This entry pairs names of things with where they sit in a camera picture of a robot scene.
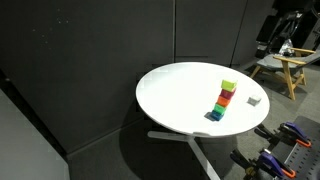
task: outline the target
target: table leg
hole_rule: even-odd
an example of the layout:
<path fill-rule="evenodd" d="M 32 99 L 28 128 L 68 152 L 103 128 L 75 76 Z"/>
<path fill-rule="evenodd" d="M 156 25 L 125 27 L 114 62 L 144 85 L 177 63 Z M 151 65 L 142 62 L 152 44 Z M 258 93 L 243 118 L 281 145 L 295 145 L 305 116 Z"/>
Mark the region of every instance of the table leg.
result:
<path fill-rule="evenodd" d="M 166 140 L 188 142 L 189 146 L 191 147 L 192 151 L 194 152 L 194 154 L 198 158 L 200 164 L 202 165 L 203 169 L 206 171 L 209 178 L 211 180 L 220 180 L 218 174 L 213 169 L 210 162 L 208 161 L 206 156 L 201 151 L 197 142 L 194 140 L 194 138 L 195 138 L 194 136 L 186 136 L 186 135 L 156 132 L 156 131 L 149 131 L 148 136 L 151 138 L 157 138 L 157 139 L 166 139 Z"/>

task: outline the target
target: gray wall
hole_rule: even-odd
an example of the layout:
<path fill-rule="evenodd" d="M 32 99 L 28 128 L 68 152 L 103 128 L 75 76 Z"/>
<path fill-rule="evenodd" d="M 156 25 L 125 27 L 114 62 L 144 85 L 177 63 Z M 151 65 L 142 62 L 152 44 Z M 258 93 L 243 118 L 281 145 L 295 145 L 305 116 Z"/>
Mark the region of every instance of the gray wall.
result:
<path fill-rule="evenodd" d="M 71 153 L 140 117 L 136 81 L 173 62 L 173 2 L 1 1 L 0 67 Z M 177 0 L 177 62 L 253 57 L 271 1 L 249 0 L 241 26 L 246 2 Z"/>
<path fill-rule="evenodd" d="M 1 180 L 69 180 L 67 163 L 0 90 Z"/>
<path fill-rule="evenodd" d="M 248 0 L 239 38 L 232 59 L 232 67 L 238 67 L 254 59 L 256 38 L 268 15 L 274 15 L 274 0 Z"/>
<path fill-rule="evenodd" d="M 246 0 L 178 0 L 177 61 L 229 66 Z"/>

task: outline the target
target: toy block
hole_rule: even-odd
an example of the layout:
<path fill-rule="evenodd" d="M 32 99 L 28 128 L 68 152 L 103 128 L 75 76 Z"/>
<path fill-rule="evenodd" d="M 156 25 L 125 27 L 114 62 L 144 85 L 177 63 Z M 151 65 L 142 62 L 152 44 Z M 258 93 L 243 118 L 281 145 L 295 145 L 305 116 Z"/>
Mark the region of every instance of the toy block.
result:
<path fill-rule="evenodd" d="M 248 99 L 248 103 L 251 104 L 252 106 L 256 106 L 257 104 L 259 104 L 260 101 L 261 101 L 261 98 L 258 96 L 251 96 Z"/>
<path fill-rule="evenodd" d="M 230 99 L 219 96 L 217 103 L 223 107 L 227 107 L 230 103 Z"/>
<path fill-rule="evenodd" d="M 213 119 L 219 121 L 219 120 L 223 117 L 223 114 L 220 114 L 220 113 L 218 113 L 218 112 L 216 112 L 216 111 L 213 110 L 213 111 L 211 112 L 210 116 L 211 116 Z"/>
<path fill-rule="evenodd" d="M 222 80 L 222 83 L 221 83 L 221 88 L 229 92 L 233 92 L 236 86 L 237 86 L 236 81 Z"/>
<path fill-rule="evenodd" d="M 227 109 L 226 107 L 223 107 L 217 103 L 214 105 L 214 111 L 218 112 L 219 114 L 224 114 L 226 109 Z"/>
<path fill-rule="evenodd" d="M 236 88 L 232 92 L 222 89 L 220 96 L 226 99 L 231 99 L 235 92 L 236 92 Z"/>

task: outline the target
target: orange block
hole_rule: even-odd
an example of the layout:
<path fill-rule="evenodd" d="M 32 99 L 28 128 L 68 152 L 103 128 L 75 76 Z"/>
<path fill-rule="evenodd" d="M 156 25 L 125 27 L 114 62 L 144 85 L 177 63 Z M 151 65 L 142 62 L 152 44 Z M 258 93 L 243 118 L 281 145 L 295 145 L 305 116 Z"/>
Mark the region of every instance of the orange block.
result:
<path fill-rule="evenodd" d="M 227 107 L 228 104 L 230 103 L 230 99 L 226 99 L 222 96 L 219 96 L 218 98 L 218 102 L 217 102 L 219 105 L 223 106 L 223 107 Z"/>

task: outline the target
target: stacked blocks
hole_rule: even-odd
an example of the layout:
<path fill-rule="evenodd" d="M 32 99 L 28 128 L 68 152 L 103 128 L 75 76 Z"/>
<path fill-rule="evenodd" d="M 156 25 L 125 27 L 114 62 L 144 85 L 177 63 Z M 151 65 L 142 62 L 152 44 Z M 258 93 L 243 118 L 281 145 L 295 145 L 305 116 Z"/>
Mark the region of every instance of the stacked blocks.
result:
<path fill-rule="evenodd" d="M 218 100 L 214 106 L 213 111 L 210 116 L 219 121 L 224 113 L 226 112 L 227 106 L 229 105 L 232 96 L 234 95 L 237 87 L 237 82 L 222 80 L 221 83 L 221 93 L 218 97 Z"/>

